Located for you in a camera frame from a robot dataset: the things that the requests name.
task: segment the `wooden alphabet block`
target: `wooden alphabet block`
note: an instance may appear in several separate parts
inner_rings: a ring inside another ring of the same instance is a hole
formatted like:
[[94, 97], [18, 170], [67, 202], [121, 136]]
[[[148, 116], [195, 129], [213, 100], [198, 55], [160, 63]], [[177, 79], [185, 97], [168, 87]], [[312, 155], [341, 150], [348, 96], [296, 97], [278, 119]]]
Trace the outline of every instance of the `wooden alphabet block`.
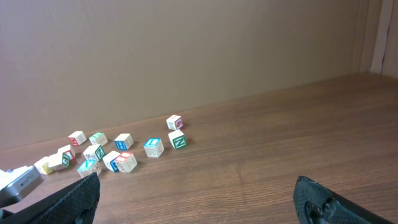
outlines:
[[88, 146], [83, 152], [83, 155], [87, 160], [95, 159], [96, 161], [100, 161], [105, 156], [105, 151], [100, 144], [96, 144], [93, 146]]
[[34, 166], [41, 174], [49, 175], [54, 172], [53, 169], [49, 168], [49, 159], [48, 156], [45, 156], [41, 160], [35, 162]]
[[120, 134], [114, 143], [119, 150], [128, 150], [134, 141], [132, 140], [131, 134]]
[[176, 130], [172, 133], [169, 133], [169, 139], [174, 149], [181, 149], [187, 146], [187, 140], [185, 139], [185, 135], [181, 130]]
[[181, 116], [173, 115], [166, 120], [167, 127], [171, 130], [178, 130], [184, 126]]
[[72, 144], [72, 146], [79, 146], [87, 140], [83, 131], [75, 131], [74, 133], [68, 136], [68, 139], [70, 141], [70, 144]]
[[58, 149], [58, 153], [65, 153], [70, 161], [74, 161], [76, 159], [75, 150], [71, 147], [71, 145], [63, 146], [62, 148]]
[[119, 169], [116, 165], [116, 162], [114, 161], [118, 156], [120, 156], [120, 153], [116, 151], [112, 151], [108, 153], [106, 156], [103, 157], [103, 161], [105, 163], [106, 168], [113, 172], [118, 172]]
[[125, 173], [130, 173], [137, 166], [136, 158], [131, 152], [122, 152], [115, 162], [119, 171]]
[[144, 144], [144, 149], [148, 157], [158, 158], [164, 151], [162, 140], [160, 138], [151, 138]]
[[108, 140], [106, 139], [104, 133], [95, 133], [92, 135], [92, 137], [90, 137], [90, 142], [92, 145], [100, 144], [101, 146], [104, 146]]
[[85, 178], [94, 172], [99, 175], [101, 173], [101, 166], [97, 163], [95, 159], [90, 159], [84, 161], [82, 165], [80, 165], [80, 167], [77, 169], [77, 172], [79, 173], [81, 178]]
[[57, 153], [49, 157], [49, 168], [61, 170], [69, 167], [69, 156], [65, 153]]

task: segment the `letter block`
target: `letter block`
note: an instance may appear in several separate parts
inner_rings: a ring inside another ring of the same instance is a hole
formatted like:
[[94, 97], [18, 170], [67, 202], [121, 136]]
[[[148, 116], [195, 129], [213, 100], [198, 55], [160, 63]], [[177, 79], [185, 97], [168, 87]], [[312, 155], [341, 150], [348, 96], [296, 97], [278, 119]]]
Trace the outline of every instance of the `letter block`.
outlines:
[[57, 153], [49, 157], [49, 168], [61, 170], [69, 167], [69, 156], [65, 153]]
[[106, 139], [104, 133], [95, 133], [90, 137], [90, 142], [92, 145], [100, 144], [101, 146], [104, 146], [108, 140]]
[[110, 171], [113, 172], [118, 172], [119, 169], [116, 165], [116, 162], [114, 161], [118, 156], [120, 156], [120, 153], [116, 151], [112, 151], [108, 153], [106, 156], [104, 156], [103, 161], [106, 165], [106, 168], [108, 168]]
[[164, 151], [162, 140], [160, 138], [148, 139], [144, 144], [144, 149], [148, 157], [158, 158]]
[[101, 173], [101, 167], [95, 159], [90, 159], [84, 161], [82, 165], [80, 165], [80, 167], [77, 169], [77, 172], [79, 173], [81, 178], [85, 178], [94, 172], [99, 175]]
[[83, 131], [75, 131], [74, 133], [68, 136], [68, 139], [70, 141], [70, 144], [72, 144], [72, 146], [79, 146], [87, 140]]
[[65, 153], [70, 161], [74, 161], [76, 159], [75, 150], [71, 147], [71, 145], [63, 146], [62, 148], [58, 149], [58, 153]]
[[119, 150], [128, 150], [134, 141], [132, 140], [131, 134], [120, 134], [114, 143]]
[[87, 160], [95, 159], [96, 161], [102, 160], [105, 156], [105, 151], [100, 144], [88, 146], [87, 149], [83, 152], [83, 155]]
[[48, 156], [45, 156], [41, 160], [35, 162], [34, 166], [41, 174], [49, 175], [54, 172], [53, 169], [49, 168], [49, 159]]
[[166, 120], [167, 127], [171, 130], [178, 130], [184, 126], [181, 116], [173, 115]]
[[181, 149], [187, 146], [187, 140], [185, 139], [185, 135], [181, 130], [176, 130], [172, 133], [169, 133], [169, 139], [174, 149]]
[[116, 165], [120, 172], [130, 173], [135, 166], [137, 161], [132, 152], [122, 152], [116, 159]]

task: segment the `wooden table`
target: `wooden table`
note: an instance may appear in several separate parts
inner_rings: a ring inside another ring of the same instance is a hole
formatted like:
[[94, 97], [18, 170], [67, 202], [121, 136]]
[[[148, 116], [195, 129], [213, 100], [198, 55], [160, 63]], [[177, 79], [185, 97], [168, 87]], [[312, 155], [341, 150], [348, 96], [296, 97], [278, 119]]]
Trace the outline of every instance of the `wooden table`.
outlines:
[[[125, 174], [101, 163], [95, 223], [298, 223], [292, 196], [299, 175], [398, 222], [395, 79], [352, 75], [177, 114], [189, 145], [177, 151], [168, 115], [100, 130], [108, 139], [131, 133], [139, 165]], [[165, 146], [158, 159], [143, 149], [154, 137]], [[66, 144], [65, 136], [4, 149], [0, 169], [33, 164]], [[104, 149], [116, 150], [112, 141]], [[7, 209], [19, 211], [78, 180], [78, 158]]]

